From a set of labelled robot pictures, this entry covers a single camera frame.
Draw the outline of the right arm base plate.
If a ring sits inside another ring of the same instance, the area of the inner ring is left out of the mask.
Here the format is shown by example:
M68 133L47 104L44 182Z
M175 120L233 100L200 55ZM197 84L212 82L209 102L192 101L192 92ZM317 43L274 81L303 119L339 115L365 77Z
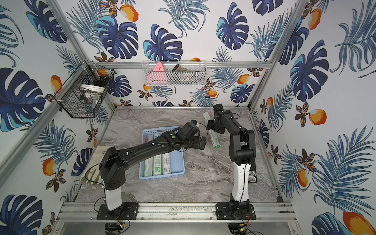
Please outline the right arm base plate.
M246 202L220 202L215 205L215 215L218 220L255 220L255 209L249 201Z

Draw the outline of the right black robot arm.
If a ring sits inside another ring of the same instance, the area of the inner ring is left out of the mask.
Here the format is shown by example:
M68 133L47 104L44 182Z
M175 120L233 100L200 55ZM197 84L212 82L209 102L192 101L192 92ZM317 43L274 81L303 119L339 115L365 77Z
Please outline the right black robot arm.
M234 212L249 210L248 195L249 171L256 157L255 133L244 128L231 111L226 111L222 104L213 106L214 119L208 121L208 129L218 134L228 132L229 157L234 164L234 185L229 204Z

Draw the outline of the light blue plastic basket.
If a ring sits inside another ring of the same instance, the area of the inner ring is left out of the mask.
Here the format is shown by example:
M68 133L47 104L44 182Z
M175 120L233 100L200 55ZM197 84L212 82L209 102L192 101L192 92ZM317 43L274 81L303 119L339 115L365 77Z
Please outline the light blue plastic basket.
M162 133L166 131L171 131L178 126L171 126L171 127L159 127L159 128L151 128L151 129L145 129L142 132L142 143L146 143L146 136L148 134L152 134L154 137L157 135L160 136ZM140 162L139 166L139 179L140 180L159 180L163 178L173 178L173 177L181 177L185 174L185 163L184 163L184 155L182 150L179 151L173 151L170 153L170 166L171 166L171 174L166 175L159 175L159 176L150 176L150 177L144 177L144 163Z

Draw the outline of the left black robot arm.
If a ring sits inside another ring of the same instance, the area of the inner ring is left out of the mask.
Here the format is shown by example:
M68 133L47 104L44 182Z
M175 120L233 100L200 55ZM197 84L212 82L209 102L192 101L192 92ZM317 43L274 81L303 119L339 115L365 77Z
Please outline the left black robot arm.
M138 146L120 150L115 147L109 148L99 164L106 208L114 211L122 206L121 187L126 181L125 171L132 166L182 148L204 150L206 143L206 137L200 135L199 127L191 121L183 127L165 131L157 138Z

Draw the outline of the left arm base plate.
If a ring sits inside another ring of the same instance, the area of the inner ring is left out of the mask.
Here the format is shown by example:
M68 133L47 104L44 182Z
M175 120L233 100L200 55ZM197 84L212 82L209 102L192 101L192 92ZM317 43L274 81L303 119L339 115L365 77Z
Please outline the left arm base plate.
M138 203L122 203L114 210L109 210L106 204L102 204L97 214L97 220L136 220L139 212Z

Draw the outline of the plastic wrap roll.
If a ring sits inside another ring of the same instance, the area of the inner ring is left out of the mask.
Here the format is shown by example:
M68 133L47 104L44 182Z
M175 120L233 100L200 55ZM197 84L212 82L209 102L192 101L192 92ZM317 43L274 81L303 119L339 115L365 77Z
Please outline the plastic wrap roll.
M162 155L158 154L153 157L153 176L162 175Z
M171 174L170 153L162 154L162 175Z
M146 141L152 141L154 140L154 136L152 134L148 134L146 136ZM153 175L153 157L145 160L144 163L144 177L150 177Z
M209 127L209 120L210 120L210 115L208 112L205 112L203 114L203 118L204 118L204 121L205 121L205 124L207 127ZM210 135L210 139L212 141L212 144L213 144L213 147L214 149L219 149L221 147L221 144L219 142L219 138L217 136L217 133L215 133L213 130L209 130L209 135Z

